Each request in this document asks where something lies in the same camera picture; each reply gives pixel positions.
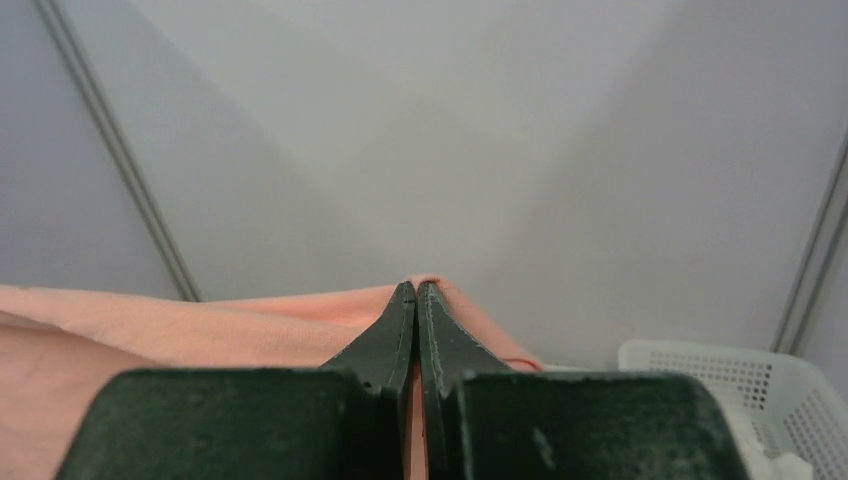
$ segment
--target gray wall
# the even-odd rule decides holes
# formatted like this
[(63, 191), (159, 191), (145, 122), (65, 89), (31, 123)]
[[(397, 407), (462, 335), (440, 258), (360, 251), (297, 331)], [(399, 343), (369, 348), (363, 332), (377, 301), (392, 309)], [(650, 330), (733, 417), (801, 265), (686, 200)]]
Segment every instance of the gray wall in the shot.
[(0, 283), (179, 298), (28, 0), (0, 2)]
[(547, 361), (768, 348), (843, 0), (62, 0), (205, 298), (435, 271)]

